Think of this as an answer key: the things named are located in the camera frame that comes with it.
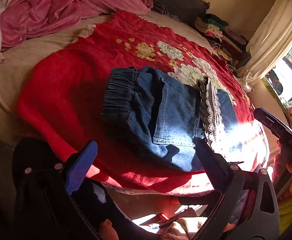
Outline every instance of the red floral fabric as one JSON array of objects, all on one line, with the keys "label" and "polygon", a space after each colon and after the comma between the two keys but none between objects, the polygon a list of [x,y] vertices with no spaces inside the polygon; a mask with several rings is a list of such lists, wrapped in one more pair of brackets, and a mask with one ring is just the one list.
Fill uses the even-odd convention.
[{"label": "red floral fabric", "polygon": [[[179,50],[182,60],[172,59],[161,51],[158,41]],[[39,62],[23,88],[18,111],[62,161],[79,151],[88,140],[95,140],[98,155],[87,173],[92,179],[117,187],[172,195],[203,193],[213,189],[205,173],[183,172],[139,159],[108,136],[107,125],[101,119],[112,68],[140,69],[148,65],[168,73],[174,72],[173,65],[195,67],[192,55],[209,62],[235,98],[238,121],[253,134],[246,140],[249,151],[241,167],[248,171],[255,169],[266,161],[267,142],[256,125],[251,103],[226,62],[170,28],[159,27],[126,11],[117,12],[109,21],[98,24],[88,38],[79,38],[78,42]]]}]

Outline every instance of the denim shorts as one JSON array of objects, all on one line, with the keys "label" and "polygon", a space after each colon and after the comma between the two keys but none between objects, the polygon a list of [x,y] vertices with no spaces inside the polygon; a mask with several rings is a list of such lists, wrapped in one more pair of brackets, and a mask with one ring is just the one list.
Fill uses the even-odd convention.
[{"label": "denim shorts", "polygon": [[136,155],[183,171],[203,170],[195,141],[204,139],[199,90],[152,67],[114,68],[102,117],[110,136]]}]

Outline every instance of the beige bed sheet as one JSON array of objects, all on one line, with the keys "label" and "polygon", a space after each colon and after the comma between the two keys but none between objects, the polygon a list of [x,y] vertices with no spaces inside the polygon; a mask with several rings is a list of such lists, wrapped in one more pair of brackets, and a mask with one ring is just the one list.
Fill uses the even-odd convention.
[{"label": "beige bed sheet", "polygon": [[[110,16],[98,16],[85,19],[76,27],[26,40],[3,53],[5,59],[0,64],[0,140],[15,146],[22,134],[31,131],[31,128],[18,118],[15,107],[23,84],[31,75],[33,67],[51,53],[65,48],[88,24],[103,23],[109,18]],[[183,23],[155,12],[142,18],[159,26],[169,27],[176,34],[215,53],[204,37]]]}]

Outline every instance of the yellow-green cloth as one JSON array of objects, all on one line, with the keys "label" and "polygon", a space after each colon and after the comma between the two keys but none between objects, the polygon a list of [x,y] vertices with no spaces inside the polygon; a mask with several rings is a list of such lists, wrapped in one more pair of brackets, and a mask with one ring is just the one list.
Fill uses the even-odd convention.
[{"label": "yellow-green cloth", "polygon": [[278,203],[280,212],[280,234],[292,223],[292,196]]}]

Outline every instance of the stack of folded clothes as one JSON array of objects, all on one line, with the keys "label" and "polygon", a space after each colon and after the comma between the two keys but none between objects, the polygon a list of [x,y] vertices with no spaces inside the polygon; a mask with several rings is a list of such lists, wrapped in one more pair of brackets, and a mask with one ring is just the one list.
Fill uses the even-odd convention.
[{"label": "stack of folded clothes", "polygon": [[228,23],[216,15],[208,13],[198,17],[195,28],[208,40],[219,57],[227,62],[232,72],[251,58],[246,52],[248,41],[236,30],[230,29]]}]

